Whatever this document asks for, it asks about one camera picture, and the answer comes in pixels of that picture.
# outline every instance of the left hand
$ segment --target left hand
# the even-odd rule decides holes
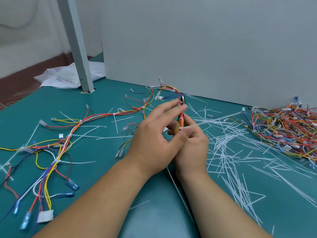
[[[166,168],[194,132],[193,128],[182,129],[169,142],[163,137],[163,129],[187,109],[187,105],[175,107],[178,102],[175,99],[153,109],[137,128],[124,158],[147,178]]]

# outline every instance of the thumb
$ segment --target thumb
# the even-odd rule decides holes
[[[183,145],[188,140],[189,136],[191,136],[194,132],[192,127],[183,128],[180,132],[178,132],[169,142],[170,151],[173,152],[175,156],[177,152],[183,147]]]

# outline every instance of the right hand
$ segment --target right hand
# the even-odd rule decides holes
[[[184,126],[196,124],[188,115],[184,114]],[[167,128],[169,135],[175,135],[177,121],[173,120]],[[207,174],[206,162],[208,154],[209,139],[198,125],[192,127],[193,134],[178,151],[174,158],[176,175],[181,181],[184,178]]]

